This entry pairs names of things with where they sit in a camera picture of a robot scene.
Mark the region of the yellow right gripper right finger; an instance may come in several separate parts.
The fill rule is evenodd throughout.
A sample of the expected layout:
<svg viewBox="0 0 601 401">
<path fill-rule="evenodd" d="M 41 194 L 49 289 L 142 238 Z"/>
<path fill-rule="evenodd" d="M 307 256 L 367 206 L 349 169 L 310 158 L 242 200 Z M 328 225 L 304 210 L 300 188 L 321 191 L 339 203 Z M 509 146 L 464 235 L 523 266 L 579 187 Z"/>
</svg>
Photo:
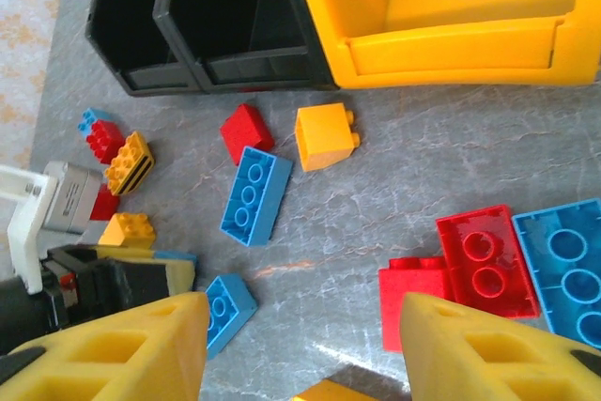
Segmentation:
<svg viewBox="0 0 601 401">
<path fill-rule="evenodd" d="M 421 293 L 403 301 L 415 400 L 597 400 L 600 353 L 580 342 Z"/>
</svg>

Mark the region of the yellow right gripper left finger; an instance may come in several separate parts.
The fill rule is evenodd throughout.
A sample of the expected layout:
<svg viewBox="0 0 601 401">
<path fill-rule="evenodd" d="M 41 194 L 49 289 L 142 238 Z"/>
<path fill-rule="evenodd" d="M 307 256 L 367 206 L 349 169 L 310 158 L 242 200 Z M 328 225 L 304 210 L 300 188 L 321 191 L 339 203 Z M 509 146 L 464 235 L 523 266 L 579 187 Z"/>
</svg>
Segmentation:
<svg viewBox="0 0 601 401">
<path fill-rule="evenodd" d="M 207 358 L 208 298 L 188 292 L 26 342 L 4 400 L 196 400 Z"/>
</svg>

